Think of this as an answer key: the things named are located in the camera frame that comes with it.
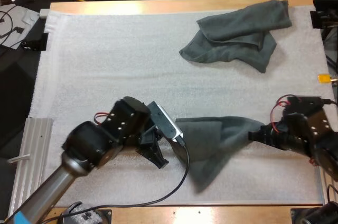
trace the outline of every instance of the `white towel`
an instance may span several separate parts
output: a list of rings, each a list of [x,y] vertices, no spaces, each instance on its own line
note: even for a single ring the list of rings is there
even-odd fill
[[[161,15],[85,16],[50,12],[48,48],[41,53],[30,116],[54,119],[46,175],[60,165],[69,132],[97,111],[132,96],[155,100],[173,119],[243,116],[269,122],[276,99],[284,94],[333,98],[319,30],[312,29],[312,6],[289,9],[293,26],[272,31],[277,42],[267,72],[241,62],[188,62],[179,50],[198,30],[196,20],[229,11]],[[325,107],[337,130],[335,107]],[[281,108],[275,118],[280,119]],[[100,170],[79,178],[59,201],[91,205],[131,204],[158,199],[180,181],[184,167],[161,141],[169,164],[162,170],[136,152],[118,155]],[[224,167],[213,183],[196,194],[188,178],[161,204],[321,203],[316,168],[308,158],[252,143]]]

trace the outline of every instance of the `gray towel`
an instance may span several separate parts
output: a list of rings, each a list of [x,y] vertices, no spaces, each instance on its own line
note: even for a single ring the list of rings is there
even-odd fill
[[[200,30],[180,54],[199,63],[239,59],[265,73],[276,42],[269,30],[292,26],[288,1],[271,0],[197,21]]]
[[[220,173],[228,160],[250,142],[248,132],[259,130],[261,122],[244,117],[178,118],[176,124],[190,154],[190,171],[196,191],[203,191]],[[175,154],[185,162],[185,152],[171,143]]]

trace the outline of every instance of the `wooden table edge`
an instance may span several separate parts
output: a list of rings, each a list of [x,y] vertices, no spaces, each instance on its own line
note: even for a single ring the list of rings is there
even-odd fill
[[[84,15],[160,14],[239,9],[269,0],[151,0],[51,3],[53,11]],[[313,5],[312,0],[288,0],[289,6]]]

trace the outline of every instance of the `gray cloth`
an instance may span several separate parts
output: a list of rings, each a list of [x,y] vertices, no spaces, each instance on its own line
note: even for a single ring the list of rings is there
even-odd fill
[[[239,59],[265,73],[276,42],[269,30],[292,26],[288,1],[271,0],[197,21],[200,30],[180,54],[199,63]]]
[[[248,132],[257,131],[263,125],[245,117],[178,118],[176,124],[189,150],[189,175],[198,192],[207,188],[228,160],[250,143]],[[185,162],[185,151],[177,143],[171,146]]]

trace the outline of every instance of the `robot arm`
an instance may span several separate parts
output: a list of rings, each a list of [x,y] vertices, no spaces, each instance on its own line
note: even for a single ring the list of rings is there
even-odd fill
[[[289,96],[282,119],[250,132],[249,139],[308,156],[312,164],[338,181],[338,133],[328,123],[326,104],[336,103],[321,97]],[[336,224],[338,204],[329,200],[322,207],[292,209],[291,217],[293,224]]]
[[[76,178],[88,175],[94,167],[99,169],[105,165],[124,146],[135,147],[159,169],[163,168],[168,161],[163,158],[157,143],[162,137],[185,148],[182,132],[161,106],[155,102],[146,106],[132,97],[117,101],[100,125],[87,121],[68,135],[62,145],[61,165],[5,223],[41,222]],[[183,183],[187,170],[175,190]]]

